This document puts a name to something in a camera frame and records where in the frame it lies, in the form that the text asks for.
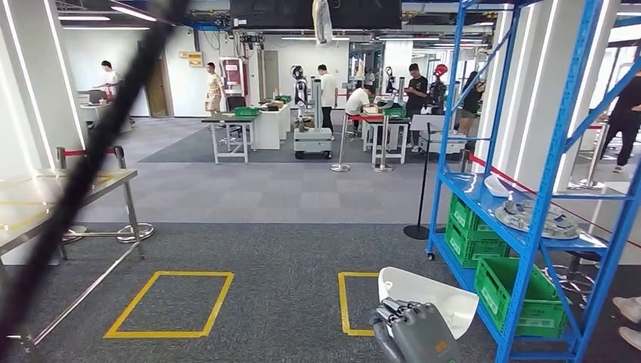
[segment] blue metal shelf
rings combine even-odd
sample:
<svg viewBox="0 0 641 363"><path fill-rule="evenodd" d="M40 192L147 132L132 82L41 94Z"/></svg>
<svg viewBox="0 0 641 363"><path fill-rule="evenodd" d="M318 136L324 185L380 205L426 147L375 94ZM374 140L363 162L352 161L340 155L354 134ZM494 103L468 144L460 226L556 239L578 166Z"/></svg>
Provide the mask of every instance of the blue metal shelf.
<svg viewBox="0 0 641 363"><path fill-rule="evenodd" d="M618 267L618 261L621 258L624 247L627 242L627 237L636 218L636 214L641 208L641 164L636 168L634 177L630 182L629 191L624 196L586 196L586 195L570 195L570 194L554 194L553 187L556 181L556 175L561 163L562 155L569 150L569 148L576 143L579 137L587 129L589 124L602 110L614 100L617 93L634 77L634 74L641 70L641 54L637 55L633 66L621 78L617 85L611 91L607 92L601 103L595 110L588 115L581 123L578 124L574 132L568 137L570 128L570 121L574 112L579 90L581 88L581 80L587 66L587 58L590 54L592 41L596 32L596 25L599 20L599 15L603 6L603 0L583 0L581 4L584 9L581 13L581 21L578 27L578 35L576 43L569 62L568 75L565 80L565 86L562 93L562 99L559 104L559 112L556 117L556 124L554 125L552 137L550 138L550 145L548 155L545 159L545 167L543 168L543 175L541 176L540 186L537 189L536 195L530 195L512 188L510 185L505 185L512 191L512 199L516 201L524 200L526 198L534 199L534 210L532 211L531 225L529 231L524 233L517 231L499 222L494 216L496 208L501 206L504 202L502 198L496 198L491 195L484 184L492 170L492 161L494 160L494 152L497 145L497 136L501 120L501 113L503 111L503 100L505 99L507 83L509 79L510 61L514 53L514 44L516 43L516 30L519 25L519 18L521 10L524 6L537 2L536 0L518 0L511 2L514 6L505 11L512 12L512 19L510 22L509 30L506 32L505 38L497 43L493 54L488 57L487 64L479 70L477 76L470 82L475 83L478 78L488 68L488 65L494 59L494 55L498 49L504 45L505 51L504 58L506 63L503 65L502 75L500 77L500 84L498 88L498 98L495 107L494 124L491 128L491 137L487 156L482 156L487 160L485 171L482 174L472 173L452 173L449 171L445 162L445 148L448 142L448 135L444 135L441 141L441 152L438 159L437 179L434 190L434 200L432 204L432 215L430 222L430 235L427 241L426 252L431 253L433 247L438 248L441 257L446 262L452 274L457 279L462 288L473 291L474 290L474 277L475 270L461 268L458 261L454 258L449 247L444 241L443 234L436 234L437 228L436 216L439 214L439 202L441 198L441 188L445 185L450 188L474 213L487 223L494 231L496 231L518 254L519 254L519 268L516 272L514 287L512 289L512 299L510 300L509 307L506 314L506 320L501 332L497 331L493 321L490 319L488 312L482 306L479 306L478 315L485 323L490 335L497 342L497 355L495 358L496 363L506 363L509 360L563 360L571 363L579 363L582 361L590 337L594 332L596 322L599 319L599 313L608 296L608 291L612 279L614 278L615 271ZM467 11L474 11L478 9L478 4L488 4L492 1L479 1L479 0L461 0L459 2L457 14L457 30L454 36L454 44L460 45L463 36L463 24L465 23L465 15ZM456 82L457 65L460 55L460 47L454 46L454 54L452 57L452 64L449 71L450 82L453 85ZM462 92L461 98L469 93L469 89ZM443 129L449 129L453 122L454 112L454 98L447 98L447 105L445 106L446 114ZM545 217L550 208L551 200L555 198L565 199L609 199L620 200L622 207L619 212L617 221L612 229L612 235L607 243L602 243L600 240L593 238L587 234L580 236L574 240L550 240L543 238L542 232L545 225ZM598 253L601 258L601 268L596 276L596 283L593 291L587 301L586 309L584 310L580 320L576 319L571 306L565 296L559 279L556 277L556 268L550 257L550 251L591 251ZM536 337L515 337L516 327L519 323L519 316L523 300L525 299L525 291L528 289L528 282L530 281L530 274L532 265L534 264L537 255L541 255L545 262L546 267L550 270L552 283L556 288L556 293L560 297L563 304L563 309L568 316L568 329L560 340L566 342L565 352L514 352L512 344L515 341L524 342L540 342L550 341Z"/></svg>
<svg viewBox="0 0 641 363"><path fill-rule="evenodd" d="M438 178L469 206L477 216L481 217L485 223L496 231L519 255L531 249L526 244L527 234L525 232L504 225L494 216L494 211L503 205L506 198L495 197L490 193L483 182L485 180L483 174L441 172L438 174ZM503 183L503 185L512 192L512 199L514 201L531 200L527 194L513 188L511 185L507 183ZM548 250L589 251L598 254L603 254L607 251L607 246L601 240L589 234L582 234L574 240L541 238L541 242L545 244Z"/></svg>

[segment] shelf board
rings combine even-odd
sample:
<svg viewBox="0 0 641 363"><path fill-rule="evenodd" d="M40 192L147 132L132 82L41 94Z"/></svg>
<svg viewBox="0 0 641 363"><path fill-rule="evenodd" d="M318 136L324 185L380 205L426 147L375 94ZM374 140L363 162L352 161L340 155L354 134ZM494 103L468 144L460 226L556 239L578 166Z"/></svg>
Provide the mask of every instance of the shelf board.
<svg viewBox="0 0 641 363"><path fill-rule="evenodd" d="M450 271L452 272L452 275L454 275L454 277L457 279L461 288L463 288L465 291L469 291L470 293L476 293L476 290L474 288L474 279L476 276L476 269L461 267L458 260L450 250L450 247L445 243L445 233L434 233L430 237L430 239L436 246L436 249L438 250L441 258L445 261L445 264L447 264L447 266L449 267ZM492 317L489 315L488 311L481 304L481 302L478 303L478 308L476 309L476 312L478 316L481 318L481 320L483 321L483 324L485 324L485 327L490 332L490 335L492 336L492 338L494 338L494 341L497 343L500 342L502 339L501 332L499 332L497 327L494 325L494 321L492 321ZM567 329L566 332L564 332L564 334L560 338L522 336L522 337L514 337L514 340L519 342L530 342L530 343L541 343L541 342L561 343L561 342L573 341L574 336L572 335L571 331Z"/></svg>
<svg viewBox="0 0 641 363"><path fill-rule="evenodd" d="M485 187L483 174L470 172L444 172L438 177L447 185L474 213L487 223L503 238L519 255L529 252L525 246L526 233L500 222L494 211L506 201L506 198L495 197ZM530 196L515 189L512 185L503 183L512 192L514 201L531 200ZM541 238L541 243L548 250L596 252L605 253L607 246L599 239L582 232L581 236L573 240L553 240Z"/></svg>

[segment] black cable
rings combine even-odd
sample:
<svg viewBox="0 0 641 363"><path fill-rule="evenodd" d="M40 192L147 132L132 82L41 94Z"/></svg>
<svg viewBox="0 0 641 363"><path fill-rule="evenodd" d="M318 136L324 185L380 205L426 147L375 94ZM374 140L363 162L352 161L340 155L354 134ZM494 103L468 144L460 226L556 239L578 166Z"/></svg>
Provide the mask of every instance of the black cable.
<svg viewBox="0 0 641 363"><path fill-rule="evenodd" d="M118 138L122 125L127 120L129 110L138 96L140 88L151 78L153 65L165 48L165 43L173 31L171 23L183 20L189 1L171 0L166 6L163 18L168 22L156 22L147 33L136 57L125 75L125 82L119 89L118 97L109 107L96 126L87 146L88 157L82 158L70 174L51 218L45 223L27 265L20 269L11 288L5 294L0 306L0 361L6 356L9 347L8 335L18 332L18 325L25 321L26 312L32 305L48 272L48 263L63 233L71 225L91 183L100 171L105 158L105 150Z"/></svg>

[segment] man in black shirt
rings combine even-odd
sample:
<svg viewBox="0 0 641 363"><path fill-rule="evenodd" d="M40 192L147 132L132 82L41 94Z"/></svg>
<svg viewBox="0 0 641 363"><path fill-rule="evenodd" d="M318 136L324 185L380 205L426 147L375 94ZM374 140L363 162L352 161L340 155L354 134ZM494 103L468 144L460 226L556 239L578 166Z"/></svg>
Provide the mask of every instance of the man in black shirt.
<svg viewBox="0 0 641 363"><path fill-rule="evenodd" d="M623 167L630 159L636 134L639 133L641 126L641 72L638 72L619 94L617 104L610 115L609 124L610 128L605 137L603 150L605 151L610 141L617 133L621 132L623 146L621 146L617 157L617 166L613 171L623 172Z"/></svg>
<svg viewBox="0 0 641 363"><path fill-rule="evenodd" d="M410 65L410 75L412 79L410 79L410 84L405 89L405 94L407 95L405 108L407 109L407 117L412 118L414 115L420 115L420 111L425 104L427 98L427 78L420 75L419 65L416 63ZM419 151L419 132L412 131L410 132L410 136L413 145L412 152L417 153Z"/></svg>

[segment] robotic finger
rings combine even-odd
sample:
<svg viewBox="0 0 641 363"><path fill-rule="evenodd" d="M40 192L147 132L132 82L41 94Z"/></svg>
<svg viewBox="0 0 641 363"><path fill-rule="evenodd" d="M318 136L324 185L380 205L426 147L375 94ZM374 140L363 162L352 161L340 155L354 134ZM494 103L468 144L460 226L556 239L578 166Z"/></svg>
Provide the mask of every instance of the robotic finger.
<svg viewBox="0 0 641 363"><path fill-rule="evenodd" d="M457 341L433 304L385 298L370 324L391 363L461 362Z"/></svg>

